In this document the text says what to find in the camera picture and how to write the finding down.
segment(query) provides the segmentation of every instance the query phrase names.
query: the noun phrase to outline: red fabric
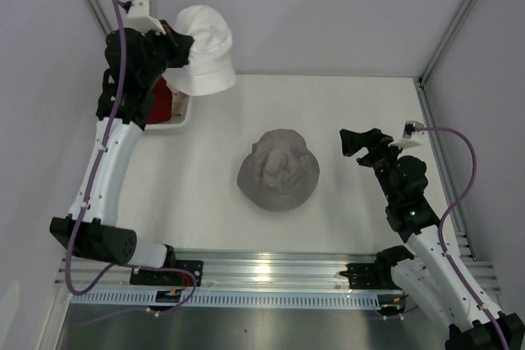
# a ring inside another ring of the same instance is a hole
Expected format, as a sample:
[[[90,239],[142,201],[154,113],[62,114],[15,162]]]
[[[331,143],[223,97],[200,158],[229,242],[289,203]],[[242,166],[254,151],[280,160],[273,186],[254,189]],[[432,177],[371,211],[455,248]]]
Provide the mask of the red fabric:
[[[167,87],[166,80],[162,77],[158,79],[158,82],[153,87],[153,96],[155,96],[155,103],[149,113],[148,124],[168,122],[171,119],[173,94]]]

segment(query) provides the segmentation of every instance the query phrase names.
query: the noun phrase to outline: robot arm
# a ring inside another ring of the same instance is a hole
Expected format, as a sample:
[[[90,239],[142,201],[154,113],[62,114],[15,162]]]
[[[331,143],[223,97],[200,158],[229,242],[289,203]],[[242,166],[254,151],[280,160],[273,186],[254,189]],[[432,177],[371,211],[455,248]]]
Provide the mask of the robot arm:
[[[440,237],[440,220],[424,197],[427,166],[416,157],[399,157],[401,148],[417,145],[410,143],[417,134],[415,130],[415,122],[408,122],[400,142],[379,129],[340,132],[345,156],[367,148],[368,154],[358,159],[358,164],[374,170],[388,202],[390,227],[416,253],[415,257],[404,246],[379,252],[376,271],[382,282],[409,293],[433,321],[450,332],[447,350],[502,348],[495,324],[509,348],[518,350],[525,333],[522,321],[516,314],[505,315],[459,256],[441,244],[440,239],[445,243],[447,239]]]
[[[131,154],[142,135],[154,102],[153,86],[168,67],[188,64],[194,40],[175,32],[169,24],[149,15],[149,0],[134,0],[125,5],[126,74],[121,105],[103,146],[120,74],[121,41],[118,32],[107,36],[105,56],[109,68],[104,72],[103,91],[98,99],[97,131],[91,158],[80,191],[66,218],[55,217],[51,233],[67,248],[75,220],[85,214],[75,239],[74,255],[118,265],[170,265],[172,247],[137,237],[133,230],[116,227],[117,210]],[[92,169],[98,164],[94,179]],[[83,195],[92,182],[89,200]]]

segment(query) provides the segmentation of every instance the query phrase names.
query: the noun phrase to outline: white basket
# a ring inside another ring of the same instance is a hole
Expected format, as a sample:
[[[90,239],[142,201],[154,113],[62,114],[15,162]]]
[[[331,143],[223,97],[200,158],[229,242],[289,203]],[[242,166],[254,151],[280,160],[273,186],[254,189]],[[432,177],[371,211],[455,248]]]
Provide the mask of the white basket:
[[[154,125],[146,125],[145,130],[173,130],[178,129],[180,132],[188,125],[191,117],[191,107],[193,106],[193,99],[191,96],[188,97],[188,105],[186,107],[186,113],[184,116],[173,117],[168,122],[157,123]]]

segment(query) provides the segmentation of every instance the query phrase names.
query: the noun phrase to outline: gray bucket hat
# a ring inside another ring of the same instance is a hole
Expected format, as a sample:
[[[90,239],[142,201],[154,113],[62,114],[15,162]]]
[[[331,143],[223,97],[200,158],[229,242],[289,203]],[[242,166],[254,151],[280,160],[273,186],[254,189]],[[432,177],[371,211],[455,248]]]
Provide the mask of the gray bucket hat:
[[[268,211],[300,207],[319,179],[319,163],[293,130],[272,130],[252,146],[237,175],[243,194]]]

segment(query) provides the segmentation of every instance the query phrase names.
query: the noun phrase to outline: white wall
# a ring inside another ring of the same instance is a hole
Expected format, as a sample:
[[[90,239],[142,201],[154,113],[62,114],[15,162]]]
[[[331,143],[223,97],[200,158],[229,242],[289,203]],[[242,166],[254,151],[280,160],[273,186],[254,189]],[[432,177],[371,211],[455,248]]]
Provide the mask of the white wall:
[[[64,251],[48,232],[89,158],[103,36],[83,0],[1,0],[0,293],[21,282],[4,349],[30,349]]]
[[[111,3],[101,0],[108,15]],[[460,0],[157,0],[174,21],[193,4],[231,25],[241,74],[418,75]]]
[[[465,202],[476,253],[494,262],[510,311],[525,317],[525,0],[478,0],[432,76],[428,92],[437,122],[462,130],[479,161]],[[467,149],[449,139],[462,189]]]

